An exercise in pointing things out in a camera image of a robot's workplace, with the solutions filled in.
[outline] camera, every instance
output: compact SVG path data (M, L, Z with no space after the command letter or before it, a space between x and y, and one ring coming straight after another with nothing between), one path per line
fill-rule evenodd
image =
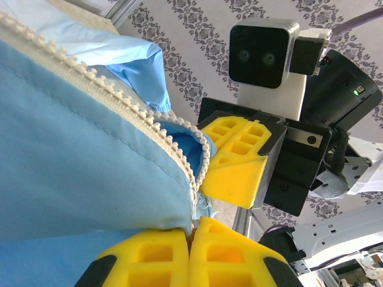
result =
M299 24L294 20L246 19L230 31L229 77L239 83L278 88L288 77Z

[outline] zipper tape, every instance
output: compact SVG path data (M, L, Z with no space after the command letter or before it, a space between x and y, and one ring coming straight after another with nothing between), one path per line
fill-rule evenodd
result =
M105 82L105 76L98 77L95 68L88 69L85 62L77 63L76 56L67 56L64 48L57 48L54 42L46 41L44 35L35 33L32 28L25 26L21 21L1 10L0 23L1 26L7 28L1 33L4 41L123 117L166 151L190 181L191 217L194 219L197 192L205 179L210 162L210 146L203 133L196 126L176 115L140 108L138 103L132 102L132 97L124 96L123 90L116 91L114 83ZM160 123L156 120L175 123L196 135L203 150L202 167L197 177L194 176L182 149L178 148L178 144L173 142L172 136L168 136L167 131L161 129Z

